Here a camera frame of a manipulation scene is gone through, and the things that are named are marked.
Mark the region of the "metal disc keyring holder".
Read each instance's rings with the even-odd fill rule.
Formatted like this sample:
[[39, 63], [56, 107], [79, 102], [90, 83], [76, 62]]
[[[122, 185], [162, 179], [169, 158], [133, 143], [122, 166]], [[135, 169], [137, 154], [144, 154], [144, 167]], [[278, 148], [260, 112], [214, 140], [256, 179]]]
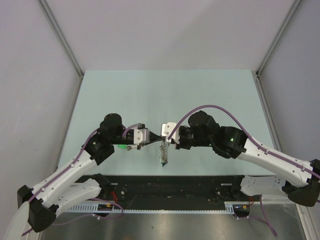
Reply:
[[160, 144], [160, 163], [161, 166], [164, 167], [168, 163], [168, 143], [166, 141], [163, 141]]

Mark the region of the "green key tag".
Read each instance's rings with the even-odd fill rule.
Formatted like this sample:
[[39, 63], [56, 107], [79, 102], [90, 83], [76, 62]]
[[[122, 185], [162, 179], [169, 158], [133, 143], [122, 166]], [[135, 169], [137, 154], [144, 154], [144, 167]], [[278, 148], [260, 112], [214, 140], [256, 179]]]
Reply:
[[118, 145], [118, 148], [120, 148], [120, 149], [126, 149], [127, 146], [126, 146], [125, 144], [119, 144], [119, 145]]

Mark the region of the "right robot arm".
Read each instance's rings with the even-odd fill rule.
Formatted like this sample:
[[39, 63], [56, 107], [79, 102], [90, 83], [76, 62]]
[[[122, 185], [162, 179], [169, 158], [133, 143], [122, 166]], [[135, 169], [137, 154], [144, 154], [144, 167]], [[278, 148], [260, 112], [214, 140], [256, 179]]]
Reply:
[[188, 126], [167, 123], [162, 131], [176, 149], [211, 147], [223, 158], [246, 161], [273, 173], [272, 176], [244, 176], [230, 188], [231, 196], [237, 201], [247, 196], [276, 195], [305, 207], [313, 207], [318, 202], [320, 162], [317, 159], [305, 161], [277, 151], [243, 129], [220, 126], [202, 110], [188, 118]]

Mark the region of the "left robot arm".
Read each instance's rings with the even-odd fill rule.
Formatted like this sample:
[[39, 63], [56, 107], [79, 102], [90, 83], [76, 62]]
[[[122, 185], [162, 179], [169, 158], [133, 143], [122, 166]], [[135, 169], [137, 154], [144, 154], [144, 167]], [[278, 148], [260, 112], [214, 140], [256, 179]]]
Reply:
[[163, 140], [164, 136], [153, 133], [143, 123], [125, 127], [119, 114], [106, 115], [69, 162], [40, 183], [32, 187], [23, 185], [18, 189], [18, 206], [28, 203], [26, 220], [30, 229], [42, 232], [69, 207], [96, 197], [107, 199], [111, 193], [110, 182], [101, 174], [95, 174], [76, 187], [71, 185], [109, 158], [116, 145], [141, 148]]

